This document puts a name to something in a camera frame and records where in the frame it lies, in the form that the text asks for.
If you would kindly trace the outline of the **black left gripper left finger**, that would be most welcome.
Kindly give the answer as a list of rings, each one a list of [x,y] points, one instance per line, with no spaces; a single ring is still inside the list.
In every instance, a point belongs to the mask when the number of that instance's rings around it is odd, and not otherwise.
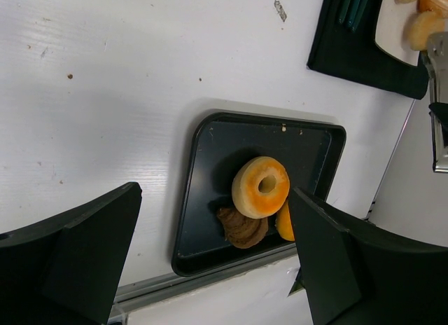
[[[128,182],[1,234],[2,324],[106,324],[139,216]]]

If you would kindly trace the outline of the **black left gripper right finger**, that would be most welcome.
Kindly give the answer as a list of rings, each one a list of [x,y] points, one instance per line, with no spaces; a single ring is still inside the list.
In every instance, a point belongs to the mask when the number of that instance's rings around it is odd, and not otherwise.
[[[390,233],[295,188],[289,208],[315,324],[446,324],[447,248]]]

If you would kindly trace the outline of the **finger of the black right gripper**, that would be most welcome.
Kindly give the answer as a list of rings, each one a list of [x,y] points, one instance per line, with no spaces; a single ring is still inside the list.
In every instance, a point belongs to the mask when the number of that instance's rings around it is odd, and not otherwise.
[[[447,103],[432,102],[428,108],[433,146],[447,146]]]

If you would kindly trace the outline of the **stainless steel serving tongs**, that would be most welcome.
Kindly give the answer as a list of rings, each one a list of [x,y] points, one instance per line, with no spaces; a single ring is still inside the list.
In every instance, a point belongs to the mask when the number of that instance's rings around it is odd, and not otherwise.
[[[447,32],[430,35],[421,56],[429,76],[430,103],[447,103]],[[447,173],[447,146],[433,146],[433,171]]]

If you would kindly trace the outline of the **small round muffin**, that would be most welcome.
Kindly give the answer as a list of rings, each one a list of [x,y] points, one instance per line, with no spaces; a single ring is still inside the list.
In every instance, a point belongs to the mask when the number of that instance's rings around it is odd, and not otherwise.
[[[425,11],[418,15],[412,23],[408,40],[414,51],[426,50],[428,37],[445,30],[445,20],[439,11]]]

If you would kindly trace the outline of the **orange sesame bun with cream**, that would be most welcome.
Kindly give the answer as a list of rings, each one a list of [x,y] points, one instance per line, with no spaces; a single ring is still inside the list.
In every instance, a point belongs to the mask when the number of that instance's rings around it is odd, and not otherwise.
[[[426,11],[437,11],[444,18],[447,17],[447,0],[418,0],[417,10],[422,13]]]

